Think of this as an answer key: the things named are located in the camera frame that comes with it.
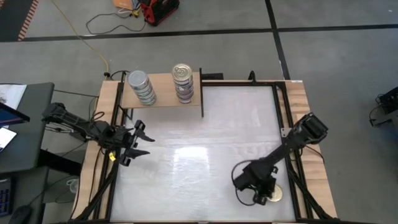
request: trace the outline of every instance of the monitor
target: monitor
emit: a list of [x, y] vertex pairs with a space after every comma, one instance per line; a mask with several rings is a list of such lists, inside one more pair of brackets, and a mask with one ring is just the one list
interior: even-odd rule
[[0, 127], [29, 121], [30, 118], [28, 116], [12, 109], [4, 103], [0, 103]]

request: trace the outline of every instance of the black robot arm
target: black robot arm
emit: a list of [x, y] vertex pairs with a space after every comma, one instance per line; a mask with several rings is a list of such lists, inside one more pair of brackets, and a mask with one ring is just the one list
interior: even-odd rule
[[83, 138], [96, 141], [105, 150], [113, 151], [125, 148], [126, 150], [119, 160], [119, 163], [124, 166], [130, 164], [130, 158], [135, 159], [138, 156], [149, 154], [147, 151], [136, 149], [138, 138], [150, 142], [155, 141], [145, 135], [145, 124], [141, 120], [136, 121], [134, 125], [136, 130], [131, 134], [130, 129], [115, 128], [105, 121], [96, 121], [95, 119], [88, 121], [69, 113], [62, 103], [50, 104], [42, 115], [43, 121], [47, 124], [57, 123], [66, 126], [80, 133]]
[[271, 175], [277, 172], [275, 164], [307, 144], [318, 144], [326, 137], [327, 131], [328, 128], [313, 113], [306, 114], [294, 125], [276, 150], [247, 165], [243, 173], [233, 180], [234, 186], [240, 191], [253, 189], [253, 202], [265, 205], [267, 197], [272, 197], [275, 189], [276, 179]]

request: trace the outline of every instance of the white tabletop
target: white tabletop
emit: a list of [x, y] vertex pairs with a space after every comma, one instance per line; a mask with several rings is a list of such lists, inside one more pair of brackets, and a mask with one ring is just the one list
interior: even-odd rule
[[[284, 161], [274, 174], [283, 190], [279, 202], [244, 206], [231, 181], [236, 163], [264, 157], [281, 143], [271, 87], [206, 86], [203, 104], [204, 118], [198, 106], [134, 110], [133, 121], [141, 119], [156, 142], [139, 140], [138, 149], [150, 154], [119, 166], [112, 222], [294, 220]], [[253, 194], [239, 197], [251, 203]]]

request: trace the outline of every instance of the tin can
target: tin can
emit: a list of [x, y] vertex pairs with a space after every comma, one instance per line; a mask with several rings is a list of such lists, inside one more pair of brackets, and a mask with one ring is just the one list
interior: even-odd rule
[[192, 69], [189, 65], [180, 63], [172, 69], [172, 76], [178, 100], [181, 103], [190, 103], [193, 96]]
[[133, 71], [127, 80], [143, 105], [150, 106], [156, 102], [156, 94], [146, 72]]

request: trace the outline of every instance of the gray floor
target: gray floor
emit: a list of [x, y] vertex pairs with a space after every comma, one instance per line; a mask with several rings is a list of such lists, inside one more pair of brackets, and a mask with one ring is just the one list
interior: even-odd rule
[[[110, 1], [58, 0], [77, 31], [95, 14], [114, 12]], [[279, 27], [398, 24], [395, 0], [272, 0]], [[121, 21], [101, 19], [90, 26], [100, 32]], [[140, 27], [139, 19], [127, 22]], [[263, 0], [184, 0], [171, 18], [144, 32], [268, 28]], [[50, 0], [41, 0], [28, 37], [73, 35]], [[281, 33], [293, 79], [304, 80], [311, 109], [328, 125], [322, 142], [326, 171], [338, 216], [343, 220], [397, 223], [398, 140], [389, 125], [372, 128], [368, 115], [377, 94], [398, 84], [398, 29]], [[254, 70], [261, 79], [283, 79], [272, 34], [220, 34], [180, 37], [89, 40], [109, 60], [112, 71], [142, 69], [168, 72], [179, 62], [194, 70], [223, 72], [245, 79]], [[102, 61], [78, 40], [0, 43], [0, 82], [54, 82], [60, 90], [97, 94], [103, 80]], [[90, 98], [54, 93], [54, 101], [82, 117]], [[63, 153], [79, 145], [67, 135], [46, 133], [43, 148]], [[81, 160], [85, 147], [72, 154]], [[52, 173], [50, 181], [61, 175]], [[51, 201], [65, 183], [47, 195]], [[70, 205], [48, 204], [44, 223], [62, 221]]]

